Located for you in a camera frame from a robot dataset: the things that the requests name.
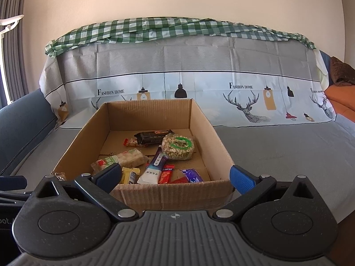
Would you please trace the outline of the brown blanket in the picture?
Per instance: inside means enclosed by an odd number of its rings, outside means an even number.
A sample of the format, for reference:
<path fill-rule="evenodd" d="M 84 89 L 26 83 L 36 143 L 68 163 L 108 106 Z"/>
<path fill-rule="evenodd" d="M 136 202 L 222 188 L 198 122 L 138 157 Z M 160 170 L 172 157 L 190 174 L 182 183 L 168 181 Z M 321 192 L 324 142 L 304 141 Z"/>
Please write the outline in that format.
<path fill-rule="evenodd" d="M 336 86 L 355 85 L 355 69 L 337 57 L 330 59 L 330 77 Z"/>

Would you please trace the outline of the round puffed grain snack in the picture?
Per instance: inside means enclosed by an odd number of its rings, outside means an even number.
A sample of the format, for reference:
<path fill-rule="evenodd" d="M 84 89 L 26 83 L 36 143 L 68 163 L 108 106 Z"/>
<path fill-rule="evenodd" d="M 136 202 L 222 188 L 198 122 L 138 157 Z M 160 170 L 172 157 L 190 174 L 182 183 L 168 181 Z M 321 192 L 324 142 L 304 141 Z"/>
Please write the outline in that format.
<path fill-rule="evenodd" d="M 189 137 L 170 133 L 163 138 L 161 148 L 169 160 L 189 160 L 195 145 Z"/>

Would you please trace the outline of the dark chocolate biscuit pack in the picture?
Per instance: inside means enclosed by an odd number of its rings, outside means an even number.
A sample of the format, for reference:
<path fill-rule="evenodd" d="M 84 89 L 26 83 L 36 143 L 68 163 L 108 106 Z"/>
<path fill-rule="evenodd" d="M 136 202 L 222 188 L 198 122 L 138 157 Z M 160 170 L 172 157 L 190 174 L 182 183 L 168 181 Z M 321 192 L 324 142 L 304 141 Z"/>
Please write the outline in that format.
<path fill-rule="evenodd" d="M 134 137 L 140 145 L 161 144 L 166 135 L 173 133 L 172 130 L 142 131 L 134 134 Z"/>

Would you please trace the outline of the blue sofa cushion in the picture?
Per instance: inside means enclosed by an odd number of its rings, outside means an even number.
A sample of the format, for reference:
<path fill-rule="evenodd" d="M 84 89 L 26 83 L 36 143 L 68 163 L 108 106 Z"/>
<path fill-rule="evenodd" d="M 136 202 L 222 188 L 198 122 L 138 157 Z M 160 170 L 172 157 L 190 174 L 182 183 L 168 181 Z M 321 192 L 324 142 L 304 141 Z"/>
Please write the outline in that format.
<path fill-rule="evenodd" d="M 39 89 L 2 108 L 1 175 L 15 173 L 56 122 L 57 117 Z"/>

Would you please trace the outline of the clear bag of crackers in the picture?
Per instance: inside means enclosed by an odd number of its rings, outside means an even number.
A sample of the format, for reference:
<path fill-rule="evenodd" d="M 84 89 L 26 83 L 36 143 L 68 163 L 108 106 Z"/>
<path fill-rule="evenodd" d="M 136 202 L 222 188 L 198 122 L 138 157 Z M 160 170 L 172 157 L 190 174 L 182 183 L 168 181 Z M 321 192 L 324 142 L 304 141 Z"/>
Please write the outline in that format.
<path fill-rule="evenodd" d="M 60 181 L 66 181 L 66 174 L 64 172 L 51 172 Z"/>

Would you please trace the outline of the purple chocolate bar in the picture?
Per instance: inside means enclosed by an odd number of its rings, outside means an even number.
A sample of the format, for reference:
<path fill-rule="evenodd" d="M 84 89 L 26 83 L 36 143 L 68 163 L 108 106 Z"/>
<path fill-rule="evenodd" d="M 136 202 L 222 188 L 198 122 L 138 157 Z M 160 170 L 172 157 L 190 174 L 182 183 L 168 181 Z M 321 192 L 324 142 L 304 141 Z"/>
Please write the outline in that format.
<path fill-rule="evenodd" d="M 181 170 L 181 172 L 184 174 L 185 178 L 189 183 L 200 183 L 204 182 L 202 177 L 199 175 L 199 173 L 195 169 L 184 169 Z"/>

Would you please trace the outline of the red snack bag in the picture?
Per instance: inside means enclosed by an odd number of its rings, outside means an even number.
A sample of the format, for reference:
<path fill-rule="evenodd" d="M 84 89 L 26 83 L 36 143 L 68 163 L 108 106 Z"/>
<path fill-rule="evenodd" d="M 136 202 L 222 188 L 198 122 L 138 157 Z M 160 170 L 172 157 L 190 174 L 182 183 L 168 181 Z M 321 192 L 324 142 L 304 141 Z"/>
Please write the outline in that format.
<path fill-rule="evenodd" d="M 162 173 L 160 175 L 158 184 L 183 184 L 183 183 L 188 183 L 187 178 L 184 176 L 179 179 L 172 180 L 172 175 L 173 175 L 173 170 L 174 170 L 174 165 L 172 164 L 166 164 L 163 169 Z"/>

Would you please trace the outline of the yellow snack packet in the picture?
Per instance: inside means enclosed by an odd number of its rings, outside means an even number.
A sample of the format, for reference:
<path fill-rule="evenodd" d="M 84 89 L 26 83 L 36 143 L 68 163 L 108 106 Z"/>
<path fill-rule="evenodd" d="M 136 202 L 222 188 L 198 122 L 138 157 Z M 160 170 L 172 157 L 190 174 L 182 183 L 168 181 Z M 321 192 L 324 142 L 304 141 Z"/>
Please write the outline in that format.
<path fill-rule="evenodd" d="M 119 184 L 129 185 L 135 184 L 137 178 L 140 176 L 139 168 L 122 168 L 122 177 Z"/>

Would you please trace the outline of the purple white tube pack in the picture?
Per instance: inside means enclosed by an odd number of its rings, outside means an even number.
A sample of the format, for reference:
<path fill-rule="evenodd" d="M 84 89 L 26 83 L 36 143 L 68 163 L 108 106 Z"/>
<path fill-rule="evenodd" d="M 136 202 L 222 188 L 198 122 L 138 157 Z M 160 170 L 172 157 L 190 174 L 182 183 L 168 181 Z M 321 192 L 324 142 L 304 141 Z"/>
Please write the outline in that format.
<path fill-rule="evenodd" d="M 163 152 L 162 147 L 159 146 L 154 158 L 151 160 L 144 173 L 140 175 L 139 179 L 137 180 L 137 183 L 158 184 L 158 181 L 162 174 L 162 170 L 167 160 L 168 157 Z"/>

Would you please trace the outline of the grey printed sofa cover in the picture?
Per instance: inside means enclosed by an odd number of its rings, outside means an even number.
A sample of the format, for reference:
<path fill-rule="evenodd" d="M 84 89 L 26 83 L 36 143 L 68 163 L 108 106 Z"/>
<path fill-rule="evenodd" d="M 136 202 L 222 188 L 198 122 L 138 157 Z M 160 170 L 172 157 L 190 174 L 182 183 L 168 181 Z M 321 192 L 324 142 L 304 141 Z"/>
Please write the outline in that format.
<path fill-rule="evenodd" d="M 140 131 L 172 130 L 194 141 L 182 162 L 204 182 L 119 185 L 134 208 L 208 208 L 232 194 L 231 166 L 253 175 L 310 179 L 337 221 L 354 211 L 354 123 L 325 95 L 325 55 L 298 41 L 193 36 L 99 44 L 49 57 L 40 88 L 55 128 L 13 175 L 36 188 L 51 172 L 72 180 L 126 151 Z"/>

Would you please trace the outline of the green checkered cloth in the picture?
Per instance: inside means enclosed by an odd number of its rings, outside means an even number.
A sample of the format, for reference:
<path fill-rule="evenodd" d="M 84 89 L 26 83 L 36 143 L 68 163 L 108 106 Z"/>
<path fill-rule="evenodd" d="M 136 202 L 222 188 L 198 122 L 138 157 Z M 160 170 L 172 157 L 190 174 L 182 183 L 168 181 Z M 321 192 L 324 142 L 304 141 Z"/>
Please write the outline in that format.
<path fill-rule="evenodd" d="M 89 45 L 145 43 L 190 36 L 221 36 L 272 42 L 295 40 L 309 49 L 316 48 L 315 44 L 302 34 L 277 31 L 259 25 L 210 18 L 160 17 L 113 20 L 84 25 L 50 41 L 45 46 L 45 55 L 53 58 Z"/>

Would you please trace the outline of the white puffed snack pack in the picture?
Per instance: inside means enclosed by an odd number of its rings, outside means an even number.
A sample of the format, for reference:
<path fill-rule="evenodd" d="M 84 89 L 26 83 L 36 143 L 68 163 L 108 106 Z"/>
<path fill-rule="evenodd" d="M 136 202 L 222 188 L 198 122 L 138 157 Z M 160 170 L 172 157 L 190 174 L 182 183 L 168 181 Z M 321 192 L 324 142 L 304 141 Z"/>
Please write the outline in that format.
<path fill-rule="evenodd" d="M 99 159 L 91 164 L 93 173 L 106 169 L 114 163 L 118 163 L 122 168 L 137 168 L 148 161 L 148 157 L 136 148 L 113 156 Z"/>

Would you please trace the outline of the small red packet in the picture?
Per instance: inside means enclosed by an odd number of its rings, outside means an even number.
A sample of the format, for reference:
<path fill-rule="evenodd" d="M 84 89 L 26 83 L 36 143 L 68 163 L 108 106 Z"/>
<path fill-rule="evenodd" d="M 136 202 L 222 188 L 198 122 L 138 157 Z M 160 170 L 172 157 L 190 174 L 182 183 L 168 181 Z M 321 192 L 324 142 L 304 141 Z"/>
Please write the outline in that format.
<path fill-rule="evenodd" d="M 125 147 L 145 147 L 144 144 L 139 143 L 137 141 L 137 139 L 133 139 L 133 138 L 125 139 L 124 142 L 123 142 L 123 145 Z"/>

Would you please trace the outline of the white floor stand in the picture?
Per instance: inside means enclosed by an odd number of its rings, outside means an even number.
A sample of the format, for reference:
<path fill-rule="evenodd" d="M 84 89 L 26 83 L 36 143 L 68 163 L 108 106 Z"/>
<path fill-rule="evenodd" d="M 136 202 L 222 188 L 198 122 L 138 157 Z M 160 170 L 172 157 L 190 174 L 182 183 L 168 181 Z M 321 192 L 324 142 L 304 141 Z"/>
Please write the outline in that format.
<path fill-rule="evenodd" d="M 1 38 L 4 38 L 5 33 L 10 32 L 19 24 L 20 20 L 23 19 L 24 15 L 20 14 L 11 18 L 1 19 L 0 24 L 4 27 L 1 30 Z"/>

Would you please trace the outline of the orange cushion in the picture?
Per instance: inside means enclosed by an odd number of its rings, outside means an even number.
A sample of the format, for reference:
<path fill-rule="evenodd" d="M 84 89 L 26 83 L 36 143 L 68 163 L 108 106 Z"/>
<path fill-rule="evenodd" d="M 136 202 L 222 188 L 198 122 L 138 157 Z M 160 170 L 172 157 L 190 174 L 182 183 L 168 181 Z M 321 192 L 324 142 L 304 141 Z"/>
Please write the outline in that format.
<path fill-rule="evenodd" d="M 332 85 L 325 90 L 335 112 L 355 122 L 355 86 Z"/>

